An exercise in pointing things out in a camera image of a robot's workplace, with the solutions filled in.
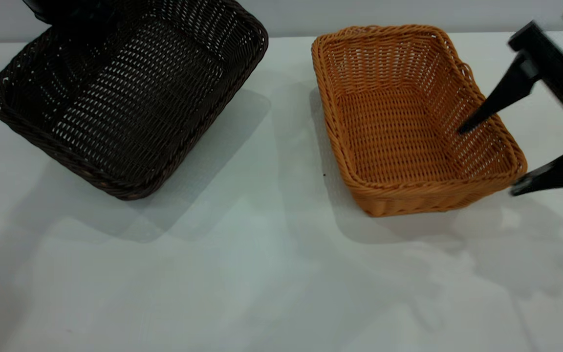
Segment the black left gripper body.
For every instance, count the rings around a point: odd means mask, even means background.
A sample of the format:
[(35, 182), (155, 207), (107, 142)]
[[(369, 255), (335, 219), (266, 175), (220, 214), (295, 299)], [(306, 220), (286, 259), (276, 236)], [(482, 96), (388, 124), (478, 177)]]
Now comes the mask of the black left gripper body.
[(105, 24), (116, 14), (107, 0), (24, 0), (41, 22), (51, 25)]

